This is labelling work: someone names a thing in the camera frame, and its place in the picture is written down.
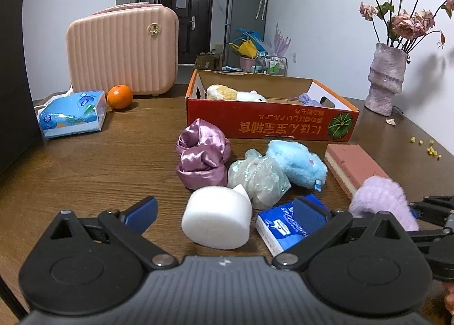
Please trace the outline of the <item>blue handkerchief tissue pack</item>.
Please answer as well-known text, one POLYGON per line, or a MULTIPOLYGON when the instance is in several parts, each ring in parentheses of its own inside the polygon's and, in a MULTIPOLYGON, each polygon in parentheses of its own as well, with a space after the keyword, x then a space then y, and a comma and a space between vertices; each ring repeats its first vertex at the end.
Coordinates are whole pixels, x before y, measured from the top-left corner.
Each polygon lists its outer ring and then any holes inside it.
MULTIPOLYGON (((315 195, 299 197, 307 197, 326 208, 315 195)), ((259 212, 255 220, 255 228, 274 257, 308 237, 295 221, 293 201, 259 212)))

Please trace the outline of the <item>light blue furry plush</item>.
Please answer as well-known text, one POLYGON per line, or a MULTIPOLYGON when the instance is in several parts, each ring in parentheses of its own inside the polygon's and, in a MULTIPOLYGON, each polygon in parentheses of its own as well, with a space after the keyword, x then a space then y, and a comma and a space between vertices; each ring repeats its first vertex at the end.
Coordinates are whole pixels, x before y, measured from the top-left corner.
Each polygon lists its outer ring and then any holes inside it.
POLYGON ((325 185, 328 168, 305 145, 271 140, 266 155, 277 161, 291 183, 315 191, 321 191, 325 185))

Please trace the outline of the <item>lilac fuzzy cloth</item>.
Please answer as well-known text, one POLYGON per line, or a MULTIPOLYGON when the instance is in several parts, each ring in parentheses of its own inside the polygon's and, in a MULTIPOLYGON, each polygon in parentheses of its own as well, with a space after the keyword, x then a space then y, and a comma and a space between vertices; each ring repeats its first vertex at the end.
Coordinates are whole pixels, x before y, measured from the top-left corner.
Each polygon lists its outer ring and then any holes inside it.
POLYGON ((401 186, 392 179, 372 176, 352 196, 348 212, 354 218, 368 218, 382 210, 391 212, 406 231, 419 230, 401 186))

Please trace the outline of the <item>pink beige sponge block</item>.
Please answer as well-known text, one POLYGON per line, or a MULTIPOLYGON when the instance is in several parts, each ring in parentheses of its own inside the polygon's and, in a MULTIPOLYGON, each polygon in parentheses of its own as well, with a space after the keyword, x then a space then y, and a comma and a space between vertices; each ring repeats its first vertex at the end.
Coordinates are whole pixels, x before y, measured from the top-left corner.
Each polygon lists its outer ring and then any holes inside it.
POLYGON ((389 178, 388 174, 359 145, 329 144, 325 164, 349 199, 372 176, 389 178))

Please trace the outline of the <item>clear plastic bag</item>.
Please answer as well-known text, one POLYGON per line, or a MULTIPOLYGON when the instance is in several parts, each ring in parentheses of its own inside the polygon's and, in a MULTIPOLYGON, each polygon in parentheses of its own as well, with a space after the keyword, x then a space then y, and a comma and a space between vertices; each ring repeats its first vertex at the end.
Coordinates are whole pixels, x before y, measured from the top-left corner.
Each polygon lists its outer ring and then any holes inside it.
POLYGON ((247 150, 245 159, 235 161, 228 169, 228 187, 239 184, 257 210, 273 208, 291 187, 278 162, 255 148, 247 150))

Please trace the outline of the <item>white foam cylinder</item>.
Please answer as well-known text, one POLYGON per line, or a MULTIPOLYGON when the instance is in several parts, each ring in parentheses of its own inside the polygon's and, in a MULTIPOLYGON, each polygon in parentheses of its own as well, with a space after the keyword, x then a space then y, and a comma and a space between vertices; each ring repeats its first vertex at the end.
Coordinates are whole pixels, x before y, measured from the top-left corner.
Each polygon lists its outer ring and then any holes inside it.
POLYGON ((251 201, 232 188, 207 186, 194 191, 182 216, 188 239, 204 247, 233 250, 249 240, 251 201))

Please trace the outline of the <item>pink satin cloth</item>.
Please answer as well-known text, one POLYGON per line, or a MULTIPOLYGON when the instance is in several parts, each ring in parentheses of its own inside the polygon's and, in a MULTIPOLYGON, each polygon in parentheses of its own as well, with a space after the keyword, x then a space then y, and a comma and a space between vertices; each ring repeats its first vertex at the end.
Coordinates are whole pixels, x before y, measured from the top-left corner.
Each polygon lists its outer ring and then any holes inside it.
POLYGON ((186 188, 227 185, 232 147, 217 126, 197 118, 180 134, 175 149, 180 157, 176 173, 186 188))

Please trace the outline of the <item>purple linen drawstring pouch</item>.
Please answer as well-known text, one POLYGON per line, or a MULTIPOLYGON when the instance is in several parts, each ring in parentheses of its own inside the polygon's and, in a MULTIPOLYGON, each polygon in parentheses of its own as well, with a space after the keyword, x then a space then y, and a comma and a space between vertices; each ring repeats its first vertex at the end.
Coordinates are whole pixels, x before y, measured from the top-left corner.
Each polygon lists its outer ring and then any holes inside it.
POLYGON ((322 104, 320 102, 312 99, 307 93, 302 93, 299 96, 292 96, 290 97, 290 99, 298 100, 305 106, 322 107, 322 104))

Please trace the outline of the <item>yellow white alpaca plush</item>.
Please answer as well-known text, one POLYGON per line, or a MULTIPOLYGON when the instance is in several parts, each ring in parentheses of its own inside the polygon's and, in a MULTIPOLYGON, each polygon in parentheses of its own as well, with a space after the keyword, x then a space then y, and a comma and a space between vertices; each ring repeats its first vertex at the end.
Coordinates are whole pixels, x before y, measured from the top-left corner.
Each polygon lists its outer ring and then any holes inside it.
POLYGON ((266 98, 256 91, 240 92, 224 85, 210 85, 206 90, 206 98, 216 101, 267 102, 266 98))

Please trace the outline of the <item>white foam wedge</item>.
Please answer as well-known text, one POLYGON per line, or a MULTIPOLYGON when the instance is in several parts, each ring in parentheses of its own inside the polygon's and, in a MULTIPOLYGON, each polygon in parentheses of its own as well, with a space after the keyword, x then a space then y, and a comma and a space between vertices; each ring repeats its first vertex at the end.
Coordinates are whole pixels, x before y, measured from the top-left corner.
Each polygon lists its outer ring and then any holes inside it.
POLYGON ((248 195, 247 191, 244 189, 244 187, 242 186, 242 184, 236 185, 232 190, 234 192, 236 192, 237 194, 241 195, 242 197, 244 197, 245 200, 250 201, 249 195, 248 195))

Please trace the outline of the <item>fallen rose petal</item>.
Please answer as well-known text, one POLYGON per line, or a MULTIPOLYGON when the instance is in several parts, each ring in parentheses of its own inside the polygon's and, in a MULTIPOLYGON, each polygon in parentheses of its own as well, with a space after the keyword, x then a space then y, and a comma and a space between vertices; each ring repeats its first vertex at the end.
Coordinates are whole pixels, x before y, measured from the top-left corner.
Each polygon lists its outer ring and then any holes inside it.
POLYGON ((396 122, 392 118, 386 118, 386 124, 391 125, 391 126, 395 126, 396 122))

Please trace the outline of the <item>yellow bag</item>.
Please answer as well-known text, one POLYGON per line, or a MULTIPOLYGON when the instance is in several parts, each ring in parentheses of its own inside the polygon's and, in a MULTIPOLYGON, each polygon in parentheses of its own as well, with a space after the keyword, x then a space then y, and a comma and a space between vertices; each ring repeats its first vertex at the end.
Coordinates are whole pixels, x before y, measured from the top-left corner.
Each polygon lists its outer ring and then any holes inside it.
POLYGON ((228 43, 229 47, 232 48, 238 55, 245 58, 255 58, 257 55, 257 48, 250 39, 242 39, 240 45, 235 44, 234 42, 228 43))

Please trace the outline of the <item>dried pink roses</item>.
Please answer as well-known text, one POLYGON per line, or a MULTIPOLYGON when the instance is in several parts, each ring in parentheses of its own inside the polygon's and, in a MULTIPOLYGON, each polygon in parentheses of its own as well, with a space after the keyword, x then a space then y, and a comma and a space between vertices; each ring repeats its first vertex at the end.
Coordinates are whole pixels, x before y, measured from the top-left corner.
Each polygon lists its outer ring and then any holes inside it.
POLYGON ((439 12, 453 18, 453 0, 442 0, 435 10, 424 9, 421 0, 373 0, 371 3, 361 2, 359 13, 362 18, 373 26, 378 44, 387 48, 395 48, 410 54, 430 35, 437 34, 437 47, 443 49, 446 38, 442 29, 436 27, 439 12))

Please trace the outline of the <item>dark front door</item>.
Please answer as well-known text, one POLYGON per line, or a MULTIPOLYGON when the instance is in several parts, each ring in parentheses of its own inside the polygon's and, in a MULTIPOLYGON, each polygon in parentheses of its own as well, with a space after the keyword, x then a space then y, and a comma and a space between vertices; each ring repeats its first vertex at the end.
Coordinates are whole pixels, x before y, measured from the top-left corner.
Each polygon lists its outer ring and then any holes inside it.
POLYGON ((178 17, 178 63, 192 65, 210 50, 213 0, 159 0, 178 17))

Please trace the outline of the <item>grey refrigerator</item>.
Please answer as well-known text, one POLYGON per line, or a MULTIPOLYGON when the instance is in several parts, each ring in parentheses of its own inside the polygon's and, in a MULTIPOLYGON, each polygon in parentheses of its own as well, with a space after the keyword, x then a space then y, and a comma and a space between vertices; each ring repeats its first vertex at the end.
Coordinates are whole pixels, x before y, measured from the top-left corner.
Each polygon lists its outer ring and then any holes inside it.
POLYGON ((266 0, 227 0, 223 66, 239 68, 239 55, 228 43, 240 44, 243 30, 257 31, 263 39, 266 27, 266 0))

